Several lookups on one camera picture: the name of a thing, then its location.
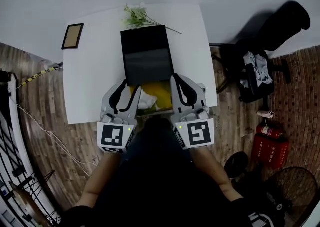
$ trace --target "wooden floor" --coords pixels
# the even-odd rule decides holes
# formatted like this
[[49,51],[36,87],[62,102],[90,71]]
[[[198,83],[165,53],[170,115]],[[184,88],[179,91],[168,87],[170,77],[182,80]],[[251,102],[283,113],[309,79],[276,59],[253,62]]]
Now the wooden floor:
[[[292,141],[286,166],[303,166],[320,180],[320,121],[316,102],[320,89],[317,58],[320,50],[318,47],[309,49],[306,51],[307,56],[301,52],[287,57],[289,67],[293,68],[292,84],[287,86],[281,76],[276,76],[276,91],[270,97],[270,105],[275,111],[276,119],[285,124]],[[20,82],[50,64],[21,50],[0,44],[1,68],[15,73]],[[213,64],[219,87],[225,79],[224,70],[220,63],[215,61]],[[251,156],[255,130],[262,121],[256,114],[262,101],[244,104],[239,101],[239,96],[237,87],[232,85],[218,96],[218,106],[210,109],[215,120],[215,144],[211,150],[223,165],[230,156],[239,151]],[[54,132],[63,141],[77,160],[99,163],[102,152],[96,145],[96,123],[68,125],[63,93],[63,69],[45,74],[19,88],[19,100],[21,106],[46,130]],[[67,210],[80,198],[88,177],[29,116],[21,114],[28,149],[44,175],[52,170],[56,171],[49,181],[49,186],[57,202]],[[92,165],[82,167],[89,174],[94,170]],[[266,176],[272,174],[272,171],[266,172]]]

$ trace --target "red fire extinguisher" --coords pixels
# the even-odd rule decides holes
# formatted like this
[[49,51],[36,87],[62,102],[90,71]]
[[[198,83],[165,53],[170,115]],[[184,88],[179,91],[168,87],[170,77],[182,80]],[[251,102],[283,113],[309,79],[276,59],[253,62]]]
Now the red fire extinguisher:
[[262,134],[273,139],[279,139],[283,136],[284,130],[281,127],[270,127],[260,124],[256,127],[256,133]]

